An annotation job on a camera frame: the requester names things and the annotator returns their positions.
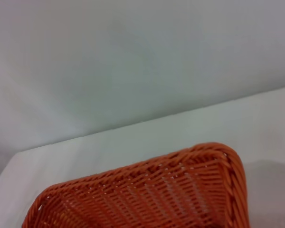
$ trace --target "white wall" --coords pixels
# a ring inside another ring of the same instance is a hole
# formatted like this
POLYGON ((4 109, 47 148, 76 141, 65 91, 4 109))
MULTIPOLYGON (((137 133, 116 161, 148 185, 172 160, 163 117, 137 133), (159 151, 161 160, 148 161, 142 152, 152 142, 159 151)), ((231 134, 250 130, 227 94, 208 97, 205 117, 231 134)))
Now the white wall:
POLYGON ((209 141, 244 163, 252 228, 285 228, 285 88, 18 153, 0 176, 0 228, 54 183, 209 141))
POLYGON ((285 86, 285 0, 0 0, 15 153, 285 86))

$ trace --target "wicker basket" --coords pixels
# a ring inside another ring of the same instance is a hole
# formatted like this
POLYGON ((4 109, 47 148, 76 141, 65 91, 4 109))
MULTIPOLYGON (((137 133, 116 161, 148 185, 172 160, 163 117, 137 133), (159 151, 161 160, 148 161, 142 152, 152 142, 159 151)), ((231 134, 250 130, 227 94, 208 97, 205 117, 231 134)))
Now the wicker basket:
POLYGON ((249 228, 239 156, 219 143, 45 189, 23 228, 249 228))

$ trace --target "orange wicker basket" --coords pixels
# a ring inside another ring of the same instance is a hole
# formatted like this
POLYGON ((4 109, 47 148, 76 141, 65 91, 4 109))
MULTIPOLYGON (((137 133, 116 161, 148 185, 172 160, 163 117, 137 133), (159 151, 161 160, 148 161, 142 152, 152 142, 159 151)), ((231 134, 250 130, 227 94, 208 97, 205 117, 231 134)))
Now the orange wicker basket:
POLYGON ((199 144, 45 189, 23 228, 249 228, 246 179, 231 148, 199 144))

